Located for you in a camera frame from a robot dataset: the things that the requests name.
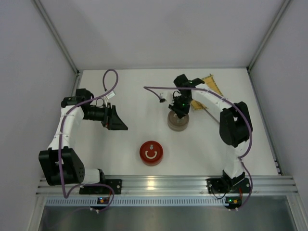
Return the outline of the beige lunch box lid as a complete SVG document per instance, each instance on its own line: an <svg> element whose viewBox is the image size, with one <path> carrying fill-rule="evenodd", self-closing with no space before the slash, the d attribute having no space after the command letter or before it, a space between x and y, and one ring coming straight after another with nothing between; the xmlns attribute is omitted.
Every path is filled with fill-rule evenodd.
<svg viewBox="0 0 308 231"><path fill-rule="evenodd" d="M174 111L170 111L167 116L167 123L173 126L184 126L189 123L190 117L185 115L182 118L179 118Z"/></svg>

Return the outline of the beige lunch box container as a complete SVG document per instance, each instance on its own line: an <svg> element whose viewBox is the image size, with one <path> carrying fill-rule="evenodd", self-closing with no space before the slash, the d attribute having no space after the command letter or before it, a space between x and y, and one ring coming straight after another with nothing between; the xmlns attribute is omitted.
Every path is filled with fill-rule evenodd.
<svg viewBox="0 0 308 231"><path fill-rule="evenodd" d="M168 124L168 127L171 130L176 131L176 132L181 132L181 131L184 131L187 128L189 122L186 122L186 123L175 123L175 124L171 123L171 122L168 122L167 124Z"/></svg>

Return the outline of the metal tongs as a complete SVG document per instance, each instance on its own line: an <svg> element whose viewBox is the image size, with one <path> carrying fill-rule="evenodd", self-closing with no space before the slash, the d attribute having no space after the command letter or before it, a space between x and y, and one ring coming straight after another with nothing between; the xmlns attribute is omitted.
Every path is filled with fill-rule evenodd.
<svg viewBox="0 0 308 231"><path fill-rule="evenodd" d="M206 109L203 108L203 110L217 123L219 124L219 121Z"/></svg>

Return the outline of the red lunch box lid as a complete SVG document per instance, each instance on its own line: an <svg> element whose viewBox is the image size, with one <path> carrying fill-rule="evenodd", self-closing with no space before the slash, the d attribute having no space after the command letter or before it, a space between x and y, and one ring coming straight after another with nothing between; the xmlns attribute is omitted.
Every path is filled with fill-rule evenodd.
<svg viewBox="0 0 308 231"><path fill-rule="evenodd" d="M147 141L143 143L139 150L140 158L145 156L147 158L153 159L164 155L163 147L160 143L156 141Z"/></svg>

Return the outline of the red lunch box container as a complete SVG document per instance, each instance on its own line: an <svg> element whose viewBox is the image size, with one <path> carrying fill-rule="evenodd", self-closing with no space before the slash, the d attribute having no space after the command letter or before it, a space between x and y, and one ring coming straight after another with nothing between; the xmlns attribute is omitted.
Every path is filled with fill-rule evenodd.
<svg viewBox="0 0 308 231"><path fill-rule="evenodd" d="M156 157L156 158L153 158L153 159L142 156L141 160L147 166L156 166L163 160L163 156L159 156L159 157Z"/></svg>

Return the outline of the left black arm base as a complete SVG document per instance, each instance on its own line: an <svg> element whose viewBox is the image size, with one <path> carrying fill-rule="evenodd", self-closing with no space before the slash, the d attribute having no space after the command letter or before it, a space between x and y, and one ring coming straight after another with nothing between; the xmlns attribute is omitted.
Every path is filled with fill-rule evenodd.
<svg viewBox="0 0 308 231"><path fill-rule="evenodd" d="M104 183L86 184L79 189L81 195L121 194L121 179L106 179Z"/></svg>

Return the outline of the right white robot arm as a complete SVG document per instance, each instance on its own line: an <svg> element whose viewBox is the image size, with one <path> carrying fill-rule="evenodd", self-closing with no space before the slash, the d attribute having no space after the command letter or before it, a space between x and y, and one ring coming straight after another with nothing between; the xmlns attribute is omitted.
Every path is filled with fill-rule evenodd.
<svg viewBox="0 0 308 231"><path fill-rule="evenodd" d="M242 160L252 147L253 126L244 102L233 103L214 92L203 79L189 80L185 74L175 78L174 84L179 93L172 96L169 104L168 125L174 130L184 130L189 120L193 102L207 108L208 113L219 123L219 136L226 144L226 165L222 181L229 187L239 184L245 178Z"/></svg>

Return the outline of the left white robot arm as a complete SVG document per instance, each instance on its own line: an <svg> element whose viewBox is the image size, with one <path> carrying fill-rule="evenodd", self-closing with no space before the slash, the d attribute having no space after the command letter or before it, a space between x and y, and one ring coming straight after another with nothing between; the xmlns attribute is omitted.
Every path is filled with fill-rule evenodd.
<svg viewBox="0 0 308 231"><path fill-rule="evenodd" d="M74 150L75 136L82 120L99 121L108 130L127 130L117 115L116 107L108 103L98 107L91 102L94 95L87 89L77 89L73 97L61 102L61 116L56 133L38 159L50 186L62 184L104 183L101 169L87 169Z"/></svg>

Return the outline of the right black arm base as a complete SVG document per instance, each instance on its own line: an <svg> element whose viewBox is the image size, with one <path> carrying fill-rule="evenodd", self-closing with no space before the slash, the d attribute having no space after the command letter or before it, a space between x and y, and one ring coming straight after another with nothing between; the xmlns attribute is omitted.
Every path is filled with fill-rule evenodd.
<svg viewBox="0 0 308 231"><path fill-rule="evenodd" d="M227 177L209 178L206 180L208 192L214 194L249 193L251 190L248 178L228 179Z"/></svg>

